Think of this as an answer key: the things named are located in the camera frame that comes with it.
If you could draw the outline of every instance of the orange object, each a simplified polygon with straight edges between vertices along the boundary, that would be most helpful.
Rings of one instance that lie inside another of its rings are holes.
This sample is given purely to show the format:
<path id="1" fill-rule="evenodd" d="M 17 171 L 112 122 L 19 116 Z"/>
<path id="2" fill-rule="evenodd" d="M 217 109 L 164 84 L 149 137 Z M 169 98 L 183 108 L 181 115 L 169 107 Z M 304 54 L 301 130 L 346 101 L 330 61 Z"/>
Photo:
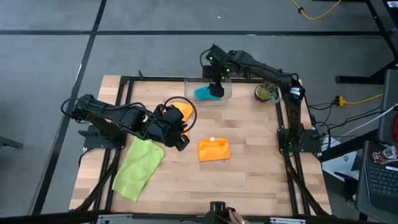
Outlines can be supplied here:
<path id="1" fill-rule="evenodd" d="M 206 138 L 198 141 L 198 159 L 201 162 L 230 159 L 228 140 L 225 138 Z"/>
<path id="2" fill-rule="evenodd" d="M 182 120 L 184 122 L 187 122 L 189 116 L 193 113 L 193 107 L 189 105 L 188 103 L 180 103 L 180 102 L 174 102 L 172 103 L 176 108 L 178 108 L 181 113 L 184 115 Z"/>

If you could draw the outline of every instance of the blue object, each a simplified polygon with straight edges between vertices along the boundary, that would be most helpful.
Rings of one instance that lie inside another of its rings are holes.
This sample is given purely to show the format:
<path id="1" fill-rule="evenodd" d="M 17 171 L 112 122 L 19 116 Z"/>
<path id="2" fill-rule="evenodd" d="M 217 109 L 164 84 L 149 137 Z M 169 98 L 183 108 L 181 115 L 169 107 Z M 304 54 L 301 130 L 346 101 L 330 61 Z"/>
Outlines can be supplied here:
<path id="1" fill-rule="evenodd" d="M 209 86 L 197 88 L 195 91 L 195 98 L 197 100 L 219 100 L 220 97 L 215 97 L 210 94 Z"/>

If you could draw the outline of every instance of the green towel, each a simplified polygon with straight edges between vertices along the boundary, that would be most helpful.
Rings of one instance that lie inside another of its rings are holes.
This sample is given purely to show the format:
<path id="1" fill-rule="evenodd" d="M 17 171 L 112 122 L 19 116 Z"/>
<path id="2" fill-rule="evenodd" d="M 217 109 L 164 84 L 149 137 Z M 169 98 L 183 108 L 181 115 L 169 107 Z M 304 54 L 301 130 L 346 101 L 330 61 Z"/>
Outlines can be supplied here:
<path id="1" fill-rule="evenodd" d="M 137 201 L 141 190 L 164 157 L 164 151 L 151 140 L 134 138 L 112 189 L 122 197 Z"/>

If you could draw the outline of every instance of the wooden tabletop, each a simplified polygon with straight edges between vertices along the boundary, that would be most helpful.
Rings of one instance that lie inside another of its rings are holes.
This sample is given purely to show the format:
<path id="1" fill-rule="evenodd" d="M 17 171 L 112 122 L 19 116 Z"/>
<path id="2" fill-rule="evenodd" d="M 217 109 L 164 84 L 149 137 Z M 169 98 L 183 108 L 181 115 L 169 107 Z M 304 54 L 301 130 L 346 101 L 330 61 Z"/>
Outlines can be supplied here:
<path id="1" fill-rule="evenodd" d="M 114 104 L 120 76 L 104 76 L 98 99 Z M 165 157 L 149 179 L 136 203 L 114 192 L 113 212 L 204 215 L 211 201 L 224 201 L 243 215 L 292 215 L 283 157 L 278 153 L 275 104 L 254 99 L 258 84 L 233 83 L 233 95 L 224 106 L 197 106 L 198 119 L 189 132 L 191 143 L 182 151 L 158 144 Z M 123 92 L 125 102 L 127 85 Z M 140 101 L 148 110 L 171 96 L 183 96 L 183 82 L 134 82 L 131 102 Z M 302 123 L 310 128 L 305 103 Z M 199 162 L 196 142 L 220 137 L 229 141 L 231 159 Z M 122 164 L 133 136 L 122 150 Z M 331 212 L 321 165 L 312 155 L 301 153 L 305 183 L 317 202 Z M 81 160 L 70 208 L 79 206 L 93 190 L 100 176 L 104 149 L 95 149 Z M 104 208 L 108 184 L 100 208 Z M 296 186 L 299 212 L 302 201 Z"/>

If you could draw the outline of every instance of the clear plastic container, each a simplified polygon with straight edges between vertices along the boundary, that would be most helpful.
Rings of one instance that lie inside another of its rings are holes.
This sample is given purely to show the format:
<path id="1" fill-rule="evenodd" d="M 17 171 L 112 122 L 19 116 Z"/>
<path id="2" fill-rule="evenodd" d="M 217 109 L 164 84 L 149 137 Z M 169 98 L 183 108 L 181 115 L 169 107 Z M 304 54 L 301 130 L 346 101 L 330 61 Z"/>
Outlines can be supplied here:
<path id="1" fill-rule="evenodd" d="M 224 96 L 217 98 L 210 95 L 209 80 L 197 77 L 184 77 L 184 95 L 198 106 L 221 106 L 228 102 L 232 96 L 232 84 L 230 78 L 224 78 L 221 86 L 224 88 Z"/>

